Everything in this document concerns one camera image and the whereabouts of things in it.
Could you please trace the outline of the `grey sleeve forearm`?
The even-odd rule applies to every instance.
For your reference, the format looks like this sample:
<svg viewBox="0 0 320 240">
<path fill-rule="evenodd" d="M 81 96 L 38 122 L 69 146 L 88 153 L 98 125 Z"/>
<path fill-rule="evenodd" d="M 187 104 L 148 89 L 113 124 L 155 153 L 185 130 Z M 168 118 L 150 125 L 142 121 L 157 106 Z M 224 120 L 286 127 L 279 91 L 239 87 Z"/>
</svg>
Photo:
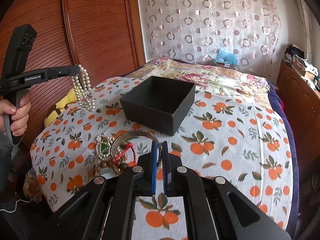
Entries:
<svg viewBox="0 0 320 240">
<path fill-rule="evenodd" d="M 4 190 L 7 186 L 8 176 L 11 169 L 11 154 L 14 146 L 8 137 L 1 133 L 0 143 L 0 191 L 3 197 Z"/>
</svg>

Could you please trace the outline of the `person's left hand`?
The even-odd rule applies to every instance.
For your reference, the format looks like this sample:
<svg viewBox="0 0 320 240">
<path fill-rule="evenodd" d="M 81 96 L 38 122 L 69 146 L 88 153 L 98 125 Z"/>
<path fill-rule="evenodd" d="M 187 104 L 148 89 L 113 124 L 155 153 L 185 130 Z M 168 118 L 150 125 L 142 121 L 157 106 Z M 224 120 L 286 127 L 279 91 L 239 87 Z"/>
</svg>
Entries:
<svg viewBox="0 0 320 240">
<path fill-rule="evenodd" d="M 1 98 L 1 133 L 5 134 L 4 115 L 7 114 L 11 116 L 12 124 L 10 130 L 13 135 L 15 137 L 23 135 L 27 130 L 30 109 L 30 92 L 28 90 L 20 100 L 19 109 L 8 100 Z"/>
</svg>

